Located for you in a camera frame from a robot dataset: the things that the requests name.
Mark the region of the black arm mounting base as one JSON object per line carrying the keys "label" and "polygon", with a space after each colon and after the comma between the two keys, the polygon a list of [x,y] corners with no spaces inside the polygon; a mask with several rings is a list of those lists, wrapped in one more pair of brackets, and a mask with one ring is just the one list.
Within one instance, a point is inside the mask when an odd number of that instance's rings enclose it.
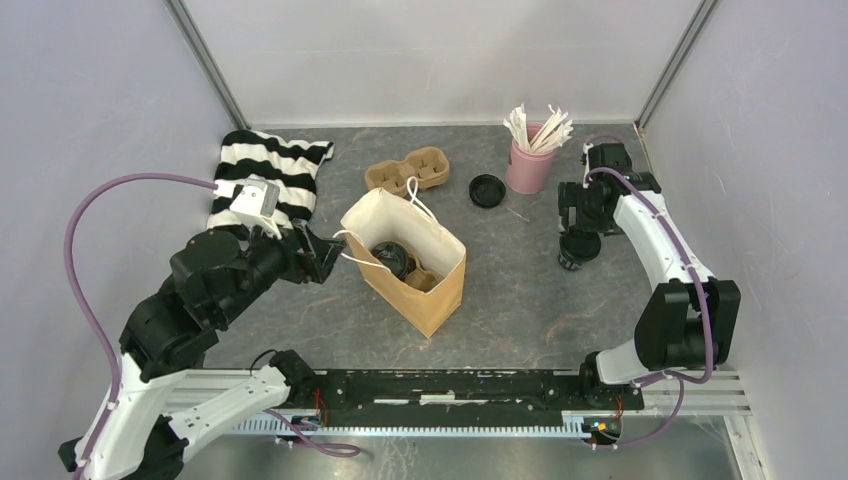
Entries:
{"label": "black arm mounting base", "polygon": [[565,412],[638,411],[640,390],[573,371],[344,370],[301,380],[281,408],[328,413],[329,427],[560,426]]}

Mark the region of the brown cardboard cup carrier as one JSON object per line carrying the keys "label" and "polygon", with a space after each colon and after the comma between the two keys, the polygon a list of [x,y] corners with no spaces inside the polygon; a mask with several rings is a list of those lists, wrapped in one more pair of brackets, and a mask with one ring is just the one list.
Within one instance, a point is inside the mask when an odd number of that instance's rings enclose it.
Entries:
{"label": "brown cardboard cup carrier", "polygon": [[404,283],[415,290],[428,293],[438,286],[442,280],[443,277],[438,272],[425,268],[422,264],[418,263],[407,274]]}

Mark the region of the white wrapped stirrer sticks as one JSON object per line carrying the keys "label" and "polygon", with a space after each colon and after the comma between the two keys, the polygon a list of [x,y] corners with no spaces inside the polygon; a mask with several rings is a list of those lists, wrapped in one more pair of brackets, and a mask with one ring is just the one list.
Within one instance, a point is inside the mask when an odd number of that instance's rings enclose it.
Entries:
{"label": "white wrapped stirrer sticks", "polygon": [[567,111],[548,105],[550,115],[541,124],[528,121],[523,104],[512,109],[502,125],[510,132],[514,144],[531,155],[552,153],[572,138],[573,119]]}

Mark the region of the black paper coffee cup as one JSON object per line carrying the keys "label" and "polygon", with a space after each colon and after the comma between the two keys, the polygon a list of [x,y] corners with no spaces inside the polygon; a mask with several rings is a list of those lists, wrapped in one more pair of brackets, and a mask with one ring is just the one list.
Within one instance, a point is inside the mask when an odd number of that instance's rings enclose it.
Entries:
{"label": "black paper coffee cup", "polygon": [[400,281],[404,281],[407,274],[417,265],[414,255],[398,242],[379,243],[370,253]]}

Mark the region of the black plastic cup lid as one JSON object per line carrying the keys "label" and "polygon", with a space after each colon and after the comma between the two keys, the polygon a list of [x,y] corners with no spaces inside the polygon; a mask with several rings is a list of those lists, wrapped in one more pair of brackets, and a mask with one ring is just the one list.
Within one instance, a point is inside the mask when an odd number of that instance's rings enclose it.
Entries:
{"label": "black plastic cup lid", "polygon": [[474,177],[469,183],[468,195],[475,206],[491,209],[503,202],[506,196],[506,186],[494,175],[481,174]]}

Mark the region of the black white striped cloth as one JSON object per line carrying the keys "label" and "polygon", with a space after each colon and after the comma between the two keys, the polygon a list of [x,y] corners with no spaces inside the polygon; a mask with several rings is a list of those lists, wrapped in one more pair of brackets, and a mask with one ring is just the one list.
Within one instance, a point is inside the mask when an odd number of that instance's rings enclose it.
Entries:
{"label": "black white striped cloth", "polygon": [[289,228],[293,219],[310,221],[317,203],[319,168],[332,159],[331,141],[285,140],[254,130],[236,130],[222,140],[214,179],[242,185],[268,181],[279,188],[273,221]]}

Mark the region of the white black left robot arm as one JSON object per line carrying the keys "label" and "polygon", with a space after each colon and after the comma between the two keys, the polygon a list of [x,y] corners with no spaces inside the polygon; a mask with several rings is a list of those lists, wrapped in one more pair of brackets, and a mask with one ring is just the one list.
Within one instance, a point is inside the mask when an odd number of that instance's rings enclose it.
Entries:
{"label": "white black left robot arm", "polygon": [[119,373],[88,432],[58,451],[78,479],[173,479],[213,440],[260,412],[302,407],[315,374],[294,351],[214,398],[164,408],[175,388],[229,326],[275,282],[323,283],[345,248],[296,222],[281,238],[228,232],[194,236],[170,261],[159,290],[140,302],[119,338]]}

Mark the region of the pink stirrer holder cup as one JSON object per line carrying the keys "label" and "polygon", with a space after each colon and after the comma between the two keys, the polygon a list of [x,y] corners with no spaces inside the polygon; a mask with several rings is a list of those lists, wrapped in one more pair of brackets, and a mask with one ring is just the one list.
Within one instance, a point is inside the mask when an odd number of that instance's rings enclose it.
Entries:
{"label": "pink stirrer holder cup", "polygon": [[556,149],[544,154],[528,153],[512,140],[506,184],[520,194],[538,193],[545,188],[555,155]]}

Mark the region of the brown paper bag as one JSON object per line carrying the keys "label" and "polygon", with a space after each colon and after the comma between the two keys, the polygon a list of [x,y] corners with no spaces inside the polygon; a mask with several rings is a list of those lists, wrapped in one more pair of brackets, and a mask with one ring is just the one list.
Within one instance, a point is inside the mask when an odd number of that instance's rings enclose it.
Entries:
{"label": "brown paper bag", "polygon": [[467,249],[418,198],[416,178],[406,190],[406,198],[382,187],[365,194],[336,234],[365,282],[429,338],[461,304]]}

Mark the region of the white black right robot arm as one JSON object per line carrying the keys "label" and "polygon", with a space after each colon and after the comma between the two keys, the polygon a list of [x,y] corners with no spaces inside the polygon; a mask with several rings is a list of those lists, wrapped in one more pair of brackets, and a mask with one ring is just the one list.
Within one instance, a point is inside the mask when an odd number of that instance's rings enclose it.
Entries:
{"label": "white black right robot arm", "polygon": [[703,384],[729,355],[741,302],[683,239],[650,172],[637,172],[620,142],[585,143],[578,182],[558,186],[558,262],[577,271],[596,259],[605,236],[623,234],[637,253],[652,294],[623,344],[591,353],[580,367],[580,400],[602,408],[618,385],[661,379]]}

